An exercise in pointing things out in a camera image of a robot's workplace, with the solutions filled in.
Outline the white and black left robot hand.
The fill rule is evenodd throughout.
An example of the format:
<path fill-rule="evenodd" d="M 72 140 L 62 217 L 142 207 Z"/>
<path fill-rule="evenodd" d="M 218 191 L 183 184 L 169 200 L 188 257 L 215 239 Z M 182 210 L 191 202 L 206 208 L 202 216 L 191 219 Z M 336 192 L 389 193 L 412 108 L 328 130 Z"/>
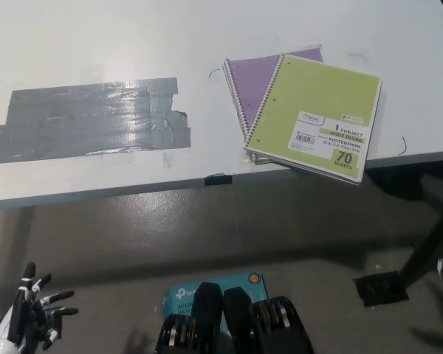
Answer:
<path fill-rule="evenodd" d="M 29 262 L 24 269 L 15 299 L 0 320 L 0 353 L 34 353 L 39 346 L 48 350 L 62 338 L 63 317 L 74 316 L 77 308 L 55 303 L 75 295 L 73 290 L 41 297 L 40 292 L 51 279 L 46 274 L 35 279 L 36 265 Z"/>

